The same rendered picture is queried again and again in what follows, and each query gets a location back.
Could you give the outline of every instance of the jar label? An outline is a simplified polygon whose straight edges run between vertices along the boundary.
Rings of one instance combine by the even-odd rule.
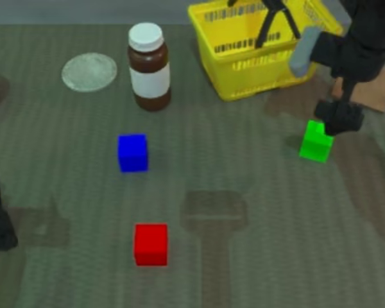
[[[140,73],[130,68],[133,91],[142,98],[159,98],[170,86],[169,63],[155,73]]]

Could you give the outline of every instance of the basket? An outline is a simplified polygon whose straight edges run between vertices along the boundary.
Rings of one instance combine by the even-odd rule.
[[[221,99],[233,101],[307,81],[316,64],[302,78],[294,77],[288,65],[299,33],[308,26],[343,32],[320,0],[278,0],[278,10],[271,7],[276,1],[237,0],[228,7],[227,0],[220,0],[189,6],[201,62]]]

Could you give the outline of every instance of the red cube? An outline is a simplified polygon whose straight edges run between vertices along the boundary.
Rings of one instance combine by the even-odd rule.
[[[134,259],[138,266],[167,265],[168,227],[165,223],[135,225]]]

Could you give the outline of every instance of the black handle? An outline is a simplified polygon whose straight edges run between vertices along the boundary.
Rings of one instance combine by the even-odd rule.
[[[298,30],[298,27],[295,24],[294,18],[291,15],[291,12],[288,10],[287,6],[281,0],[261,0],[266,8],[268,9],[267,16],[264,23],[260,29],[257,40],[255,42],[255,48],[261,48],[265,41],[267,40],[268,33],[274,18],[278,12],[284,13],[287,18],[289,27],[291,28],[294,36],[299,40],[301,38],[301,33]],[[235,5],[237,0],[228,0],[228,6],[231,7]]]

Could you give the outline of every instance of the table surface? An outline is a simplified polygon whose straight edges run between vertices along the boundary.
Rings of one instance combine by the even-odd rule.
[[[172,104],[135,104],[129,26],[0,26],[0,180],[20,246],[0,253],[0,308],[385,307],[385,114],[298,157],[332,81],[224,103],[190,26],[166,26]],[[107,89],[60,78],[95,51]],[[117,136],[148,135],[151,170],[123,175]],[[166,268],[137,268],[133,225],[165,222]]]

